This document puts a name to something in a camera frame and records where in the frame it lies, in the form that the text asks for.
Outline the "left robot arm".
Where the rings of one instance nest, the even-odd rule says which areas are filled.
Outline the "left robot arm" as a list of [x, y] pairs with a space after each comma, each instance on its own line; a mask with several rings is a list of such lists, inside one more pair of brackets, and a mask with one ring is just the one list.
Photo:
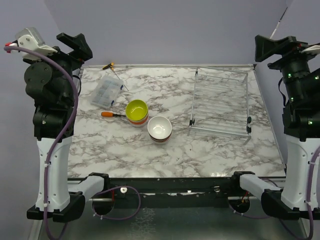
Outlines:
[[73, 71], [93, 53], [83, 34], [57, 35], [71, 48], [69, 53], [46, 45], [33, 27], [25, 28], [16, 38], [20, 47], [28, 49], [23, 55], [29, 64], [24, 73], [25, 91], [34, 100], [32, 122], [40, 159], [38, 197], [27, 218], [68, 223], [82, 216], [91, 197], [106, 197], [111, 190], [109, 176], [103, 173], [91, 173], [77, 186], [68, 187], [68, 156], [79, 99]]

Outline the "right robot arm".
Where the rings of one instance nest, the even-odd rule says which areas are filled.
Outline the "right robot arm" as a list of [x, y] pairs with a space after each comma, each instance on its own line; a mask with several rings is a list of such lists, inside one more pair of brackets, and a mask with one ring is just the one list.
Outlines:
[[294, 36], [273, 40], [257, 35], [254, 40], [257, 62], [280, 56], [268, 67], [281, 72], [288, 96], [282, 114], [288, 151], [285, 184], [279, 188], [253, 173], [235, 172], [237, 179], [230, 182], [229, 189], [236, 196], [251, 193], [270, 217], [318, 220], [320, 72], [310, 71], [308, 62], [320, 53], [320, 47], [298, 41]]

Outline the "beige bowl dark outside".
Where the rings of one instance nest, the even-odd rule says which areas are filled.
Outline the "beige bowl dark outside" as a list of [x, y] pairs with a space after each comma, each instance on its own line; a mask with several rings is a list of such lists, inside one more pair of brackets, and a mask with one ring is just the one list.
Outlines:
[[155, 138], [155, 137], [151, 136], [150, 134], [149, 134], [149, 136], [154, 142], [164, 143], [164, 142], [167, 142], [171, 138], [172, 133], [170, 133], [166, 138], [162, 138], [162, 139]]

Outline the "orange floral pattern bowl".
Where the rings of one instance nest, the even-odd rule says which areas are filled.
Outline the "orange floral pattern bowl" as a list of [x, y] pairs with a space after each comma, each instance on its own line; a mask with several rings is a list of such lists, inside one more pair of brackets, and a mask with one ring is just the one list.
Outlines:
[[166, 143], [169, 142], [171, 138], [168, 137], [166, 139], [162, 139], [162, 140], [159, 140], [159, 139], [155, 139], [155, 138], [151, 138], [151, 140], [156, 144], [156, 145], [165, 145]]

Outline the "white bowl orange outside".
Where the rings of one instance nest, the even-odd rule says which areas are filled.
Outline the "white bowl orange outside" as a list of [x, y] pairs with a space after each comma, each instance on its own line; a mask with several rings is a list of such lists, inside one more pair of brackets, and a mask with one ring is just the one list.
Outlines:
[[147, 130], [151, 137], [162, 140], [172, 133], [172, 124], [164, 116], [154, 116], [148, 121]]

